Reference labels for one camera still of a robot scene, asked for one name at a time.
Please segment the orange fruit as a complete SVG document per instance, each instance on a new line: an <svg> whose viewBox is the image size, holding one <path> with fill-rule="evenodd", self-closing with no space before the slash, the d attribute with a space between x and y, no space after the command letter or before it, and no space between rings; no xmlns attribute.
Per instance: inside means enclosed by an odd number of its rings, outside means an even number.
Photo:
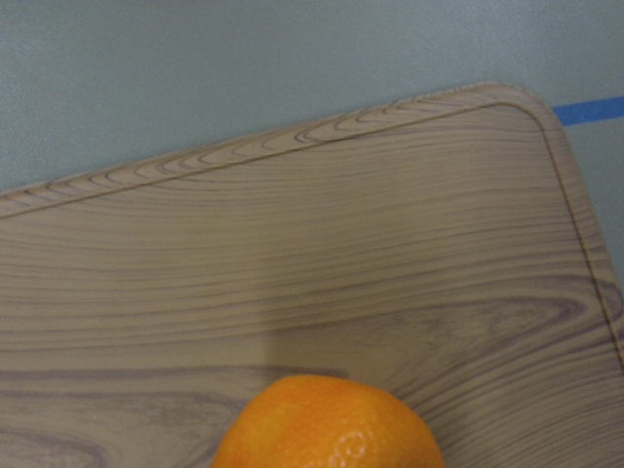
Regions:
<svg viewBox="0 0 624 468"><path fill-rule="evenodd" d="M442 467L416 412L353 380L297 375L254 397L225 432L214 467Z"/></svg>

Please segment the brown wooden tray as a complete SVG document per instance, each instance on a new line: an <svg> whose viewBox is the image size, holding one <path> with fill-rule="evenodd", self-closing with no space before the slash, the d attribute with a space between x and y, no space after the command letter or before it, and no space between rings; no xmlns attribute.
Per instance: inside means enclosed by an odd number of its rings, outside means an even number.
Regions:
<svg viewBox="0 0 624 468"><path fill-rule="evenodd" d="M619 467L623 301L557 116L484 83L1 196L1 463L206 467L264 386L449 467Z"/></svg>

